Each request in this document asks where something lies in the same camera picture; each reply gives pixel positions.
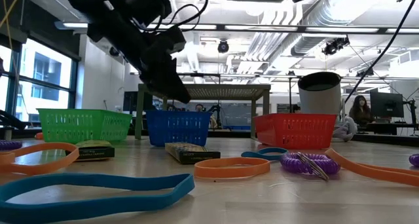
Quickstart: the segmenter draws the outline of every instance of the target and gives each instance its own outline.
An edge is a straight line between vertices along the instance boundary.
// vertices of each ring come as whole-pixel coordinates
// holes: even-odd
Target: purple spiral keychain
[[[22,147],[21,141],[0,140],[0,151],[10,151]]]
[[[409,157],[409,162],[415,166],[419,168],[419,154],[415,154],[415,155],[411,155]]]
[[[281,164],[288,172],[316,174],[323,179],[340,170],[340,165],[325,155],[289,153],[282,157]]]

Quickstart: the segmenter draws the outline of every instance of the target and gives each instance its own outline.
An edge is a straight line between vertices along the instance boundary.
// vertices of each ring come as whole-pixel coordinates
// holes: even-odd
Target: computer monitor
[[[405,117],[403,96],[382,92],[370,92],[371,114],[375,117]]]

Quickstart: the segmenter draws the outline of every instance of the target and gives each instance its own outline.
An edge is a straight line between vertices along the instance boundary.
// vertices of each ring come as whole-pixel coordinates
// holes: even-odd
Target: red basket
[[[336,115],[275,113],[255,117],[257,139],[284,149],[330,147]]]

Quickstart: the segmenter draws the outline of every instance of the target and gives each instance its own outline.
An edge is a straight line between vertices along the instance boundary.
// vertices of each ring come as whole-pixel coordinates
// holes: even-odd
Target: table
[[[397,135],[398,128],[416,128],[417,124],[410,123],[369,123],[366,127],[358,127],[360,132],[374,132],[385,133],[390,135]]]
[[[263,115],[269,114],[270,84],[185,84],[192,100],[249,100],[251,101],[251,137],[256,138],[256,101],[263,97]],[[145,84],[138,84],[137,116],[143,111],[144,92],[163,99],[163,109],[167,109],[167,97],[150,92]],[[136,121],[136,138],[141,139],[143,121]]]
[[[39,143],[27,140],[24,146]],[[222,157],[237,157],[243,151],[257,150],[252,139],[209,138],[207,148]],[[385,144],[334,143],[348,159],[378,166],[409,168],[409,155],[417,148]],[[180,165],[163,148],[151,147],[146,137],[115,144],[116,157],[103,162],[76,162],[63,172],[103,173],[120,176],[168,176],[193,172],[192,165]],[[54,160],[63,151],[44,151],[20,157],[19,163],[37,164]],[[1,175],[0,183],[22,178]],[[375,181],[345,169],[329,182],[311,176],[290,174],[273,162],[267,174],[249,179],[195,179],[196,187],[173,206],[156,212],[108,215],[74,224],[325,224],[325,223],[419,223],[418,188]],[[42,188],[10,200],[17,203],[47,203],[63,200],[138,195],[121,191],[68,185]]]

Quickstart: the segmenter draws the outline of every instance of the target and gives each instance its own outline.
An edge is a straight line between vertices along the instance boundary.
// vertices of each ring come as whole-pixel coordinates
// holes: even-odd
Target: plastic basket
[[[205,146],[210,112],[147,111],[150,143],[163,147],[169,142],[187,142]]]
[[[99,109],[38,109],[47,142],[125,140],[131,115]]]
[[[284,149],[330,147],[336,115],[276,113],[255,117],[257,139]]]

